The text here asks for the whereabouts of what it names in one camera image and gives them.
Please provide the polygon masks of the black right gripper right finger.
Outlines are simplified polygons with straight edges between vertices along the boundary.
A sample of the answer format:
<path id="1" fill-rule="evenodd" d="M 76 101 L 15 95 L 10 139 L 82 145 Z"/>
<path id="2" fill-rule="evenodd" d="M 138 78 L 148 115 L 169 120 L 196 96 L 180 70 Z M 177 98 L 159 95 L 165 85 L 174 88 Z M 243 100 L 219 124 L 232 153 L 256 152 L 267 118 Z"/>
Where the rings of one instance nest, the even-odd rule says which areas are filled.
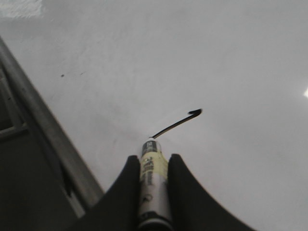
<path id="1" fill-rule="evenodd" d="M 179 154 L 172 154 L 169 159 L 168 196 L 177 231 L 253 230 L 202 187 Z"/>

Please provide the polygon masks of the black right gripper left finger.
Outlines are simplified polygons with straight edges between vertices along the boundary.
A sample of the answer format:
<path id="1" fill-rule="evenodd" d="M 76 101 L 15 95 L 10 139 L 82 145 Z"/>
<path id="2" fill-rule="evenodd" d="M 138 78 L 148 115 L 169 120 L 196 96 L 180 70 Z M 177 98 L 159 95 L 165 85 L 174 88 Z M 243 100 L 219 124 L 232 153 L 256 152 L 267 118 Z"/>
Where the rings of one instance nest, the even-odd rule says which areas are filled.
<path id="1" fill-rule="evenodd" d="M 140 162 L 135 155 L 127 161 L 110 189 L 72 231 L 135 231 L 139 203 Z"/>

